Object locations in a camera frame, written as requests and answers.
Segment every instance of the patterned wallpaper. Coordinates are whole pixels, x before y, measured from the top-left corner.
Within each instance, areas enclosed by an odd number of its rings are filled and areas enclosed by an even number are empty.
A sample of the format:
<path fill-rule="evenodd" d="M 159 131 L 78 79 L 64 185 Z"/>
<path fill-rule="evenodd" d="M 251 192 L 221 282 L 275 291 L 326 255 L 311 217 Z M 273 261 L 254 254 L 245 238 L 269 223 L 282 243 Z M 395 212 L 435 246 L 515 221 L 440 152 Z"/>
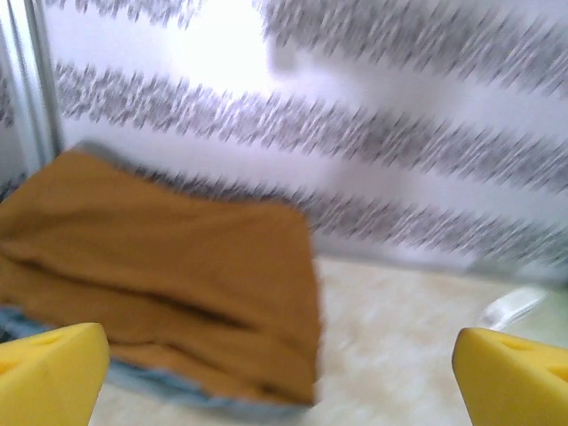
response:
<path fill-rule="evenodd" d="M 323 251 L 565 280 L 564 1 L 44 1 L 67 147 Z"/>
<path fill-rule="evenodd" d="M 10 80 L 0 61 L 0 202 L 15 191 L 26 178 L 14 129 L 15 113 L 9 84 Z"/>

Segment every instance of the white floor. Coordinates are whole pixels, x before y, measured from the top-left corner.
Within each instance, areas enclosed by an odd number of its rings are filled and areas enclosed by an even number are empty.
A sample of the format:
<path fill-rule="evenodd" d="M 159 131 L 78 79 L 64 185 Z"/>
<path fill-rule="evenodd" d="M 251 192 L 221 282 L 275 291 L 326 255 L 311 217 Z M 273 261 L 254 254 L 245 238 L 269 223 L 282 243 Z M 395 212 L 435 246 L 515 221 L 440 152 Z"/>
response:
<path fill-rule="evenodd" d="M 455 338 L 511 284 L 318 261 L 326 331 L 321 402 L 301 418 L 239 422 L 106 384 L 90 426 L 471 425 L 451 368 Z"/>

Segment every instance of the denim fabric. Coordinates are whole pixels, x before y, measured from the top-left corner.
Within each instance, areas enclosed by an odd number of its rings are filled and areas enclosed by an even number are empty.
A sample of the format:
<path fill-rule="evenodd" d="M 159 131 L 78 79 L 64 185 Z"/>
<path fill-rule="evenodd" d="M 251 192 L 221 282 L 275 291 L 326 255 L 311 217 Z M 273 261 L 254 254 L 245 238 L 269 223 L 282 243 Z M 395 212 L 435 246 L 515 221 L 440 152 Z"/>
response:
<path fill-rule="evenodd" d="M 26 318 L 18 308 L 0 307 L 0 343 L 36 335 L 50 329 L 50 327 Z M 171 403 L 215 408 L 216 411 L 245 418 L 258 419 L 300 414 L 306 408 L 211 397 L 201 389 L 198 383 L 176 376 L 167 370 L 140 368 L 116 359 L 111 362 L 106 380 L 123 388 L 151 394 Z"/>

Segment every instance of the gray zigzag pattern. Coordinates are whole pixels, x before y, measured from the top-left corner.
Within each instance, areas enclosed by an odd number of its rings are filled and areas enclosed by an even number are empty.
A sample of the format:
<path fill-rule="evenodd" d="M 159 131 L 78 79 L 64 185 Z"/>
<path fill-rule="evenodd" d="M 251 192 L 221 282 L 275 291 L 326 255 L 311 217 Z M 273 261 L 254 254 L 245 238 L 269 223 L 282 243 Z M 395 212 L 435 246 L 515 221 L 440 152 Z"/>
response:
<path fill-rule="evenodd" d="M 8 90 L 8 79 L 4 77 L 2 68 L 0 68 L 0 124 L 5 128 L 14 124 L 14 109 Z"/>
<path fill-rule="evenodd" d="M 26 174 L 22 173 L 17 177 L 12 177 L 4 182 L 0 182 L 0 202 L 4 201 L 11 193 L 16 191 L 25 180 Z"/>
<path fill-rule="evenodd" d="M 115 18 L 119 12 L 153 24 L 177 21 L 187 28 L 193 16 L 213 0 L 45 0 L 79 12 L 94 8 Z M 474 6 L 450 9 L 447 2 L 426 4 L 396 0 L 233 0 L 250 3 L 264 16 L 264 33 L 277 45 L 316 46 L 350 59 L 388 60 L 393 66 L 428 69 L 436 75 L 469 76 L 483 83 L 543 96 L 568 97 L 568 27 L 543 20 L 525 24 L 498 10 L 479 15 Z"/>
<path fill-rule="evenodd" d="M 152 182 L 210 200 L 281 201 L 303 211 L 314 230 L 344 238 L 527 264 L 568 264 L 568 229 L 501 217 L 476 216 L 434 207 L 367 200 L 323 192 L 249 186 L 225 179 L 171 176 L 131 168 Z"/>
<path fill-rule="evenodd" d="M 517 135 L 496 129 L 359 110 L 278 95 L 263 98 L 216 93 L 182 80 L 145 79 L 141 73 L 98 72 L 59 63 L 55 69 L 60 110 L 94 122 L 147 126 L 184 135 L 215 136 L 243 145 L 338 157 L 363 163 L 433 172 L 477 182 L 544 189 L 568 188 L 568 140 Z"/>

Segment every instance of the folded cloth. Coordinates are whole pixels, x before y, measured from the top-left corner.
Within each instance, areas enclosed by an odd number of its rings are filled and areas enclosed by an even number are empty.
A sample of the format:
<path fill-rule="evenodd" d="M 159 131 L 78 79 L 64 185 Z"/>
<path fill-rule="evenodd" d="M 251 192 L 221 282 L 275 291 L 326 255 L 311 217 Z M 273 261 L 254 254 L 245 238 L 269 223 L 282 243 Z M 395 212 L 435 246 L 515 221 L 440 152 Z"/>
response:
<path fill-rule="evenodd" d="M 0 204 L 0 304 L 99 322 L 116 359 L 213 397 L 314 401 L 318 286 L 283 205 L 192 199 L 68 152 Z"/>
<path fill-rule="evenodd" d="M 26 318 L 16 307 L 0 307 L 0 343 L 37 335 L 50 329 L 52 327 Z M 235 399 L 211 397 L 202 391 L 198 383 L 174 375 L 168 370 L 140 368 L 117 359 L 112 359 L 106 380 L 122 388 L 152 395 L 165 402 L 212 408 L 250 420 L 264 420 L 275 415 L 301 414 L 304 407 L 247 403 Z"/>

